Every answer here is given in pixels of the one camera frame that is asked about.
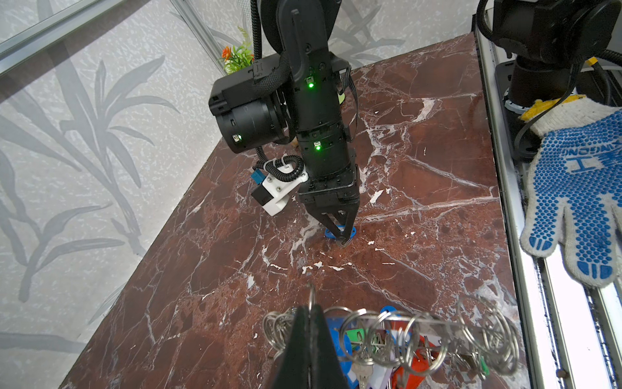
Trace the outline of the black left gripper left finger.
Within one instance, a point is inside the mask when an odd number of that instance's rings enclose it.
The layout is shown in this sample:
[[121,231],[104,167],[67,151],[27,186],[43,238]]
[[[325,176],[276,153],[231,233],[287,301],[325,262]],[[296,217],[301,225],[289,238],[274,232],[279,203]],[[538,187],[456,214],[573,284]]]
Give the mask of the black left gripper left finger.
[[310,378],[310,313],[307,306],[299,306],[284,350],[273,389],[309,388]]

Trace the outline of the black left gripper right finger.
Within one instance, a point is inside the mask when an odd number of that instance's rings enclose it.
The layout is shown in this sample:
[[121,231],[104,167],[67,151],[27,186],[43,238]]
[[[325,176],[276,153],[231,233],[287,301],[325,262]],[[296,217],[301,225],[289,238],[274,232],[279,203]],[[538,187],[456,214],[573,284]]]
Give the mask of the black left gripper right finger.
[[314,305],[310,311],[309,384],[313,389],[348,388],[323,309]]

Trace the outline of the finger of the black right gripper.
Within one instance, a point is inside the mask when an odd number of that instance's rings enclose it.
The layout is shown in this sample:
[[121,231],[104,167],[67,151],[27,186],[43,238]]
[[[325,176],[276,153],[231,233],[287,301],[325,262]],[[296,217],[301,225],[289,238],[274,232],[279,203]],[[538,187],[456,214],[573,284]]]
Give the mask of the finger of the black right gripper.
[[318,220],[325,229],[331,230],[335,235],[339,233],[337,226],[343,225],[343,216],[338,212],[324,212],[318,207],[311,207],[310,214]]
[[356,228],[354,223],[358,210],[359,204],[346,204],[340,211],[343,216],[343,233],[342,238],[340,238],[341,243],[350,243],[350,241],[356,236]]

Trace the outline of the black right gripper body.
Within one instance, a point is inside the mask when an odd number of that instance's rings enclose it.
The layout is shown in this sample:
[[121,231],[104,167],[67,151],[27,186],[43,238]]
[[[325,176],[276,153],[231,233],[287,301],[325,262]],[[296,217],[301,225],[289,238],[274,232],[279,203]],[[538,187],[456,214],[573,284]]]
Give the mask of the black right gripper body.
[[345,140],[301,141],[307,182],[299,201],[310,214],[355,214],[361,200],[356,154]]

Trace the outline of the blue key tag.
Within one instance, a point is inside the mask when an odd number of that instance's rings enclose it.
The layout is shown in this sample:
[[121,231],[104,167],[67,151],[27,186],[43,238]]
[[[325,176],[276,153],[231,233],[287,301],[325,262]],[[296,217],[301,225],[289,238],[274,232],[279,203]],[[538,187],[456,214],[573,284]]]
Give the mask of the blue key tag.
[[353,238],[356,236],[356,233],[357,233],[356,227],[351,228],[351,233],[348,239],[345,238],[345,234],[344,234],[345,226],[338,225],[337,228],[339,229],[339,233],[337,235],[335,235],[331,230],[325,229],[324,236],[330,240],[337,241],[337,243],[343,244],[343,245],[349,244],[351,240],[353,240]]

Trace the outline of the steel key ring disc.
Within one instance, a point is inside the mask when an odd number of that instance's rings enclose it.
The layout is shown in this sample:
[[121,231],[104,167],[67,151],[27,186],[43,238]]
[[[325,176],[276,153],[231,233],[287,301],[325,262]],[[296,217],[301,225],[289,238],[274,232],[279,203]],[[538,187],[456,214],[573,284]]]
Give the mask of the steel key ring disc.
[[[319,304],[311,292],[302,306],[310,313],[314,305]],[[272,311],[262,321],[278,369],[297,308]],[[485,298],[461,296],[452,320],[391,306],[380,311],[322,309],[348,388],[416,388],[444,369],[481,380],[518,369],[518,332]]]

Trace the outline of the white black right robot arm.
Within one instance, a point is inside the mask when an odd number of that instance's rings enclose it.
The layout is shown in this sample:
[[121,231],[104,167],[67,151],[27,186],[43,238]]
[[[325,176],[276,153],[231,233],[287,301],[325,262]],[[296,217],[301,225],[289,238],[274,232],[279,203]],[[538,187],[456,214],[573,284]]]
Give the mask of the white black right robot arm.
[[255,151],[252,196],[271,215],[296,192],[328,238],[354,238],[359,170],[342,100],[351,65],[329,49],[337,1],[254,1],[254,61],[217,79],[209,108],[235,153]]

